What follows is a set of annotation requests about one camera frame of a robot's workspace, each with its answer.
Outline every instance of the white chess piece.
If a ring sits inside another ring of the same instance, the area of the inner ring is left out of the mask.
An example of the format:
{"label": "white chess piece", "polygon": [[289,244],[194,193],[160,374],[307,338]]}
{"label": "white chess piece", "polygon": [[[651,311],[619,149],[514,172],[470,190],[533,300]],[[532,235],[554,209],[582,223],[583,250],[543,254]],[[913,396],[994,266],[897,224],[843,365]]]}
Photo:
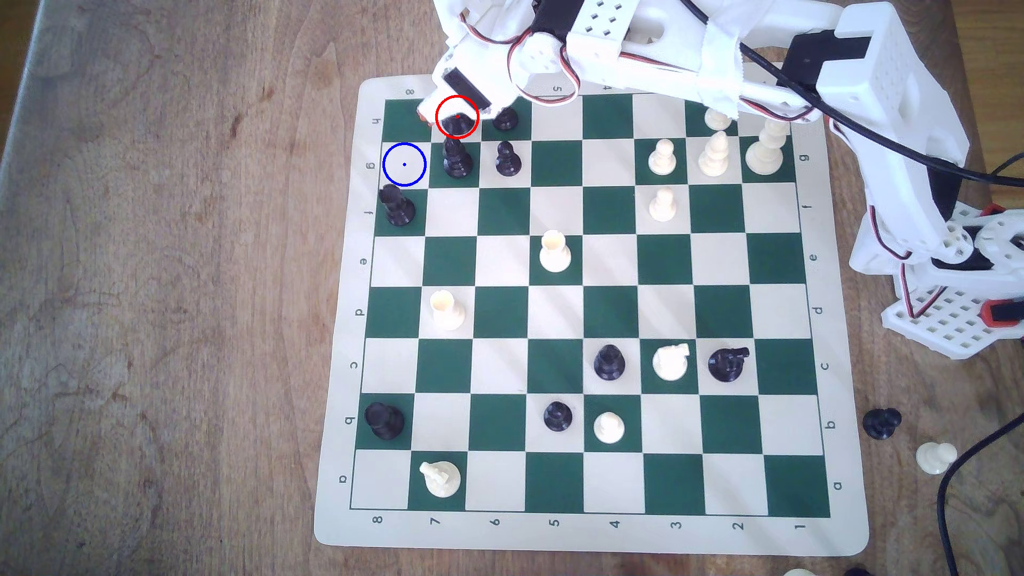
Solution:
{"label": "white chess piece", "polygon": [[788,127],[785,122],[765,120],[765,127],[758,134],[758,141],[746,149],[746,165],[762,176],[774,174],[782,166],[782,145]]}
{"label": "white chess piece", "polygon": [[647,167],[659,176],[667,176],[676,169],[676,156],[673,154],[676,145],[672,140],[662,138],[654,145],[654,152],[647,157]]}
{"label": "white chess piece", "polygon": [[690,356],[690,345],[686,342],[670,346],[662,346],[654,352],[651,364],[658,378],[673,382],[686,374],[687,358]]}
{"label": "white chess piece", "polygon": [[952,444],[926,442],[918,448],[918,465],[931,475],[939,475],[949,469],[956,460],[956,448]]}
{"label": "white chess piece", "polygon": [[718,132],[719,130],[725,130],[731,126],[732,119],[715,109],[709,108],[708,112],[705,113],[705,124],[707,124],[712,130]]}
{"label": "white chess piece", "polygon": [[548,272],[562,272],[569,268],[572,252],[565,245],[565,235],[557,230],[549,230],[541,237],[541,265]]}
{"label": "white chess piece", "polygon": [[441,330],[455,330],[466,321],[466,308],[447,290],[430,295],[430,310],[434,313],[434,324]]}
{"label": "white chess piece", "polygon": [[605,444],[614,444],[626,434],[626,424],[618,414],[605,412],[594,420],[594,436]]}
{"label": "white chess piece", "polygon": [[708,138],[703,152],[697,158],[697,166],[708,176],[721,176],[729,168],[729,136],[725,132],[715,132]]}
{"label": "white chess piece", "polygon": [[447,498],[458,492],[462,485],[462,475],[452,462],[423,462],[420,464],[420,472],[427,483],[427,490],[438,498]]}
{"label": "white chess piece", "polygon": [[650,211],[650,217],[659,222],[671,220],[676,215],[675,193],[667,186],[657,189],[657,193],[654,195],[654,199],[650,201],[647,209]]}

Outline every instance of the chess piece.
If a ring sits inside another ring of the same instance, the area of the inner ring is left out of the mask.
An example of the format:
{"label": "chess piece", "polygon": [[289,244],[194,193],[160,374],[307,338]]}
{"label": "chess piece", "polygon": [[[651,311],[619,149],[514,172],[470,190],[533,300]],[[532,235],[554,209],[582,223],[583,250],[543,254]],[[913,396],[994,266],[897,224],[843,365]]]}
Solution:
{"label": "chess piece", "polygon": [[384,205],[386,210],[384,216],[391,225],[403,227],[416,217],[416,205],[401,194],[398,187],[391,183],[384,184],[384,188],[377,193],[377,198]]}
{"label": "chess piece", "polygon": [[774,174],[782,166],[782,145],[788,126],[778,120],[765,120],[765,127],[758,134],[758,141],[746,149],[746,166],[756,174]]}
{"label": "chess piece", "polygon": [[466,310],[455,301],[455,296],[447,290],[438,290],[430,295],[430,310],[434,324],[441,330],[455,330],[466,320]]}
{"label": "chess piece", "polygon": [[654,199],[647,207],[650,217],[659,222],[667,222],[676,215],[676,195],[669,187],[657,189]]}
{"label": "chess piece", "polygon": [[572,253],[565,245],[565,235],[557,230],[549,230],[541,237],[541,265],[544,270],[559,273],[569,268]]}
{"label": "chess piece", "polygon": [[729,168],[729,136],[725,132],[715,132],[708,138],[703,152],[697,158],[697,167],[711,177],[721,176]]}
{"label": "chess piece", "polygon": [[654,145],[654,152],[647,157],[647,167],[659,176],[667,176],[676,169],[676,156],[673,154],[676,145],[672,140],[662,138]]}

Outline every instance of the white robotic arm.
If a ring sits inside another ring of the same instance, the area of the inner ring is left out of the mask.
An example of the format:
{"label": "white robotic arm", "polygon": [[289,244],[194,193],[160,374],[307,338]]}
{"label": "white robotic arm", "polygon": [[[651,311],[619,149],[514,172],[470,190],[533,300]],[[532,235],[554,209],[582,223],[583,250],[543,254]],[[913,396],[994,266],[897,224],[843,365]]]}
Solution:
{"label": "white robotic arm", "polygon": [[[562,73],[574,86],[584,80],[667,94],[732,118],[738,111],[796,122],[821,117],[786,87],[744,80],[742,41],[788,48],[783,72],[871,131],[951,165],[963,167],[967,159],[968,137],[949,96],[887,2],[842,8],[814,0],[697,0],[708,25],[679,0],[434,3],[450,48],[433,72],[437,89],[419,108],[429,120],[453,94],[472,99],[481,120],[520,95],[542,106],[566,104],[574,94],[526,91],[531,80]],[[465,100],[450,101],[445,116],[475,116]],[[850,265],[892,275],[900,298],[883,313],[883,323],[950,358],[1024,337],[1024,322],[990,318],[992,301],[1016,306],[1013,300],[1024,297],[1022,211],[982,215],[956,202],[957,176],[835,122],[830,127],[857,155],[868,206]],[[935,301],[940,295],[941,303]],[[919,318],[911,301],[931,301],[932,310]],[[953,339],[940,337],[945,330],[932,330],[939,320],[964,330]]]}

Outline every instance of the wood grain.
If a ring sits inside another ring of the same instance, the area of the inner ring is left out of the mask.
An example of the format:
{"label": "wood grain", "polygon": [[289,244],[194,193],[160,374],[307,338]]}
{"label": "wood grain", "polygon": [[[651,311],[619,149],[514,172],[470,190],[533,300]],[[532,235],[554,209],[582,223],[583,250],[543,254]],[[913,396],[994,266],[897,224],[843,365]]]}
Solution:
{"label": "wood grain", "polygon": [[[897,4],[977,141],[948,2]],[[857,557],[321,545],[355,97],[431,69],[432,5],[84,0],[41,18],[0,172],[0,574],[940,574],[938,479],[913,450],[1024,410],[1019,344],[946,360],[881,327],[890,280],[844,269],[858,411],[904,414],[861,444]],[[845,259],[862,184],[829,145]],[[954,481],[962,573],[1024,574],[1022,457],[1018,434]]]}

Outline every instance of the black pawn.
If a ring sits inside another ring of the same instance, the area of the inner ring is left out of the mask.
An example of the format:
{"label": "black pawn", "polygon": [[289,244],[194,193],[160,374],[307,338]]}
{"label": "black pawn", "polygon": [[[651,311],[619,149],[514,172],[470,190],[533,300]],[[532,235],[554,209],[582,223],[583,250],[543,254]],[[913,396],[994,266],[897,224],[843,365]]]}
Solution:
{"label": "black pawn", "polygon": [[896,433],[896,426],[903,421],[903,415],[895,408],[873,408],[864,414],[860,424],[867,436],[874,440],[886,440]]}
{"label": "black pawn", "polygon": [[375,402],[362,411],[370,429],[381,440],[394,440],[406,427],[406,416],[394,406]]}
{"label": "black pawn", "polygon": [[441,128],[453,136],[461,136],[463,134],[468,134],[470,130],[473,129],[473,119],[466,116],[463,113],[456,114],[455,116],[449,116],[447,118],[441,120]]}
{"label": "black pawn", "polygon": [[377,193],[377,198],[387,210],[387,221],[396,227],[403,227],[413,221],[416,217],[416,204],[401,194],[401,190],[394,184],[384,184],[384,188]]}
{"label": "black pawn", "polygon": [[490,123],[495,125],[495,128],[506,132],[519,125],[519,115],[512,110],[512,107],[509,107],[499,112]]}
{"label": "black pawn", "polygon": [[444,139],[444,173],[453,178],[465,178],[473,171],[473,157],[461,140]]}
{"label": "black pawn", "polygon": [[519,155],[512,150],[512,142],[502,141],[498,145],[498,159],[495,160],[495,168],[503,176],[514,176],[522,168],[522,160]]}
{"label": "black pawn", "polygon": [[565,431],[572,423],[572,411],[561,402],[552,402],[544,409],[544,425],[552,431]]}
{"label": "black pawn", "polygon": [[750,348],[719,348],[708,359],[708,370],[720,382],[731,382],[743,372],[743,361],[751,356]]}
{"label": "black pawn", "polygon": [[602,380],[614,380],[626,371],[626,359],[623,353],[612,344],[605,344],[594,357],[594,372]]}

